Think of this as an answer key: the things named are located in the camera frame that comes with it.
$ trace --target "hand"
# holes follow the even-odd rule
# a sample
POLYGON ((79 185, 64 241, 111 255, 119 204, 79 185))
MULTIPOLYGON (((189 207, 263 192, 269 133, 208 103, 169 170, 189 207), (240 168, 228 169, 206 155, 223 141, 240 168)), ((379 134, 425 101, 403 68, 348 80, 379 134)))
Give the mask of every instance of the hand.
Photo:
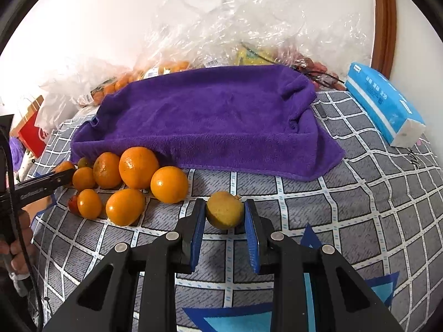
MULTIPOLYGON (((34 256, 36 252, 36 248, 33 244, 31 244, 32 239, 32 230, 30 228, 30 219, 29 215, 26 211, 23 211, 19 216, 20 228, 23 234, 23 240, 26 245, 26 251, 28 252, 29 258, 32 261, 32 256, 34 256)), ((25 257, 22 252, 22 248, 20 246, 20 241, 16 240, 11 243, 10 246, 5 241, 0 241, 0 254, 13 254, 14 259, 11 261, 11 266, 17 274, 27 274, 28 268, 25 263, 25 257)))

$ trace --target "green fruit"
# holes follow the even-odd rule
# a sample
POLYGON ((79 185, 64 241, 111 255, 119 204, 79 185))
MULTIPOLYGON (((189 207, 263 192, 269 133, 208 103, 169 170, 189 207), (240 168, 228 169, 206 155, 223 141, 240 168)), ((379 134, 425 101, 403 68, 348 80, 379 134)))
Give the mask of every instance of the green fruit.
POLYGON ((220 230, 234 228, 243 222, 244 205, 240 197, 227 191, 218 191, 211 195, 207 202, 206 218, 220 230))
POLYGON ((86 157, 82 157, 80 160, 78 160, 77 166, 78 166, 78 168, 92 167, 86 157))

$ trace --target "gray and white grid pattern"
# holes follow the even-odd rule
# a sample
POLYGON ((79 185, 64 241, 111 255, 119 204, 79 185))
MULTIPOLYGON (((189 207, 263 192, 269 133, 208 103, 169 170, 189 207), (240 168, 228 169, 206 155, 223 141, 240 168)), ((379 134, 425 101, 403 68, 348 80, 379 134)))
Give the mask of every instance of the gray and white grid pattern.
MULTIPOLYGON (((106 216, 89 221, 67 212, 73 188, 56 191, 57 206, 33 223, 38 284, 53 311, 116 243, 150 243, 192 211, 194 201, 219 190, 253 198, 276 230, 300 241, 307 223, 333 244, 364 278, 399 272, 392 313, 405 331, 417 331, 443 298, 442 171, 426 138, 414 146, 418 168, 406 149, 390 147, 365 111, 344 92, 318 95, 314 112, 346 150, 341 164, 312 182, 248 173, 186 170, 188 196, 166 205, 146 193, 146 209, 133 225, 118 227, 106 216)), ((48 173, 69 158, 69 142, 84 120, 66 121, 30 171, 48 173)), ((113 191, 97 190, 106 202, 113 191)), ((137 330, 140 278, 134 312, 137 330)), ((199 265, 176 276, 179 331, 198 331, 182 307, 217 308, 272 301, 273 276, 249 266, 241 228, 219 231, 208 223, 199 265)), ((45 321, 50 317, 45 302, 45 321)))

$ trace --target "metal rivet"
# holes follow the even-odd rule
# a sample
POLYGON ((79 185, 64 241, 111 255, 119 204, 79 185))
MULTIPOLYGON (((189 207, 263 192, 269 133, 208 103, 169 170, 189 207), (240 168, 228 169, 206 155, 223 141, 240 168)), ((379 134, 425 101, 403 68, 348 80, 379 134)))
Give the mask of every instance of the metal rivet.
POLYGON ((334 248, 334 246, 331 246, 331 245, 323 245, 322 251, 324 253, 326 253, 327 255, 331 255, 335 252, 335 248, 334 248))
POLYGON ((125 252, 128 249, 128 245, 124 242, 120 242, 115 245, 114 249, 116 252, 125 252))
POLYGON ((178 232, 171 231, 166 234, 166 239, 169 241, 175 241, 178 238, 179 238, 178 232))
POLYGON ((284 234, 281 232, 273 232, 271 233, 271 238, 274 241, 281 241, 284 238, 284 234))

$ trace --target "purple cloth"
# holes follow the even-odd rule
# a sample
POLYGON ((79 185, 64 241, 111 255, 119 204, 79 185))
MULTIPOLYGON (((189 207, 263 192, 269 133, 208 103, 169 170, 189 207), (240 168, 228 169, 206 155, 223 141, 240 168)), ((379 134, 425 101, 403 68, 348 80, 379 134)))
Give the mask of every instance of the purple cloth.
POLYGON ((145 146, 161 165, 313 180, 344 155, 317 124, 314 99, 307 77, 280 65, 145 79, 103 100, 74 135, 72 160, 145 146))
POLYGON ((12 155, 12 167, 14 172, 17 172, 23 162, 23 156, 25 155, 25 147, 17 137, 9 138, 9 147, 12 155))

